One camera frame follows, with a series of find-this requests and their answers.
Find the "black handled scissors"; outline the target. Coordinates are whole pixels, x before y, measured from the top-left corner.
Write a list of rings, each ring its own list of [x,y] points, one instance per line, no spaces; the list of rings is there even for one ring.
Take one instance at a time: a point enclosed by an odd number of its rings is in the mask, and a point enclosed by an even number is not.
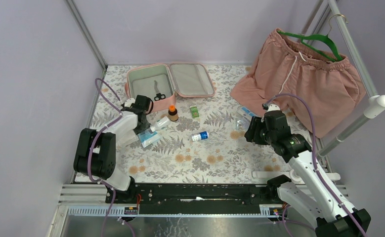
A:
[[[154,81],[154,89],[155,89],[155,92],[156,92],[156,95],[154,97],[154,101],[160,101],[160,100],[166,99],[166,95],[162,94],[159,91],[159,89],[158,89],[158,82],[156,80]]]

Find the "white bottle green label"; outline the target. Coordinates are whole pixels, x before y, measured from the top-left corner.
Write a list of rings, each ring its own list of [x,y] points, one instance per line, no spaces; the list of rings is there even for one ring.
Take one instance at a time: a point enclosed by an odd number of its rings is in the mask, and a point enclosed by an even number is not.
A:
[[[171,123],[171,120],[167,116],[164,116],[163,118],[161,118],[160,120],[158,120],[154,124],[152,124],[150,126],[149,130],[153,133],[153,132],[156,132],[158,130],[165,128],[170,123]]]

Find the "pink medicine kit case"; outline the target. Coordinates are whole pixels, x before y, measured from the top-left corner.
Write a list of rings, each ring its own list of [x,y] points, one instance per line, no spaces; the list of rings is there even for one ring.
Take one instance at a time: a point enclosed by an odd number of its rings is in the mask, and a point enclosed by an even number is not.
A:
[[[154,81],[166,99],[154,101]],[[204,65],[199,63],[152,64],[134,68],[127,73],[126,95],[144,95],[154,102],[152,112],[167,110],[176,104],[176,96],[183,98],[212,97],[215,88]]]

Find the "brown bottle orange cap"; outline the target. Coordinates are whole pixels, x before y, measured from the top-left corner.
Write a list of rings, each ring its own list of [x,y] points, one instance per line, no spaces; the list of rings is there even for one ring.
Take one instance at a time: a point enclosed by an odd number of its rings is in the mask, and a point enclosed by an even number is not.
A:
[[[168,109],[168,118],[170,121],[177,121],[179,119],[178,111],[175,105],[170,105]]]

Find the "blue white pouch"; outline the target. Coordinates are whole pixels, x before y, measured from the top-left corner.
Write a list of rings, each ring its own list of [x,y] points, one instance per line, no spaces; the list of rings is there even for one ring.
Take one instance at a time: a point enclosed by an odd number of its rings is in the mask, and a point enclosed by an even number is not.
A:
[[[146,148],[161,139],[160,134],[157,131],[152,131],[151,129],[147,129],[139,133],[137,136],[143,148]]]

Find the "clear bag teal strip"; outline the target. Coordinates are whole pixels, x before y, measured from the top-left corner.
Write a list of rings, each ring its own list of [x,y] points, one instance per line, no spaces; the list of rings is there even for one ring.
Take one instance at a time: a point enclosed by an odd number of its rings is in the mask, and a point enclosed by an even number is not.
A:
[[[241,114],[236,114],[236,130],[247,131],[250,126],[250,121],[242,116]]]

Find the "small green box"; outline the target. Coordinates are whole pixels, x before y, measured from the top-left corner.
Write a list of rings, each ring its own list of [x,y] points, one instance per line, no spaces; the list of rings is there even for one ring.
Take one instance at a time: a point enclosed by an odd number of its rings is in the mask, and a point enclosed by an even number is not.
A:
[[[191,106],[190,107],[190,113],[191,113],[191,117],[193,119],[198,118],[200,116],[197,106]]]

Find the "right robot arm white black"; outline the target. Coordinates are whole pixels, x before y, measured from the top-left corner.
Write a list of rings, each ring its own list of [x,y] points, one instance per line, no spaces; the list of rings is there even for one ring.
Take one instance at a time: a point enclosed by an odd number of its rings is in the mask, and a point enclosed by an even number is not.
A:
[[[247,142],[270,145],[302,179],[312,197],[300,191],[286,175],[267,181],[266,197],[283,201],[313,227],[318,237],[364,237],[371,222],[366,209],[357,209],[339,191],[313,157],[312,147],[300,134],[292,134],[283,112],[269,111],[252,117]]]

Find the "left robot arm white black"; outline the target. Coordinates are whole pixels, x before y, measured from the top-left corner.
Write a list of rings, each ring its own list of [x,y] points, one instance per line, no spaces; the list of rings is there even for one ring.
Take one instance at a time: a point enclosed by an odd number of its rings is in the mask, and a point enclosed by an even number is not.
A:
[[[118,117],[100,130],[83,129],[76,148],[74,171],[87,175],[92,182],[117,190],[117,197],[123,202],[132,202],[136,196],[135,188],[130,186],[133,180],[116,168],[117,144],[138,140],[137,135],[150,127],[146,116],[153,107],[151,98],[138,95],[128,99]]]

